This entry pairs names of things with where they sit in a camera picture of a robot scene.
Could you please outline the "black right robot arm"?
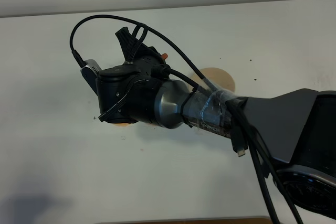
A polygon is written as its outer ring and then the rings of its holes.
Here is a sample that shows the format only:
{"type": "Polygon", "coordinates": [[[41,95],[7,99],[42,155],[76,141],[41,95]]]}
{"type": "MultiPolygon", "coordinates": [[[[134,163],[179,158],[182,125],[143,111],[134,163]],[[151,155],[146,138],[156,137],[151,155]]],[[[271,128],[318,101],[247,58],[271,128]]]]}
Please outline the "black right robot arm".
{"type": "Polygon", "coordinates": [[[127,28],[116,33],[131,63],[101,70],[96,84],[102,122],[181,124],[229,138],[247,149],[246,134],[228,111],[241,110],[292,202],[335,218],[335,92],[300,89],[275,98],[238,97],[214,83],[171,80],[171,68],[127,28]]]}

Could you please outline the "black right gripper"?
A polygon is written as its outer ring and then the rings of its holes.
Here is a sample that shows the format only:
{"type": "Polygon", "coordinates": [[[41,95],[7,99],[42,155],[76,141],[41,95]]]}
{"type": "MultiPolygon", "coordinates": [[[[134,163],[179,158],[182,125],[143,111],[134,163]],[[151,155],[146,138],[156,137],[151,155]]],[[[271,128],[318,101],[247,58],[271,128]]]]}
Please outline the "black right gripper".
{"type": "Polygon", "coordinates": [[[144,29],[141,37],[136,38],[140,29],[140,26],[136,26],[133,33],[130,33],[127,27],[123,27],[115,35],[124,55],[124,64],[132,63],[142,74],[150,76],[154,66],[166,62],[154,47],[148,47],[143,43],[148,30],[144,29]]]}

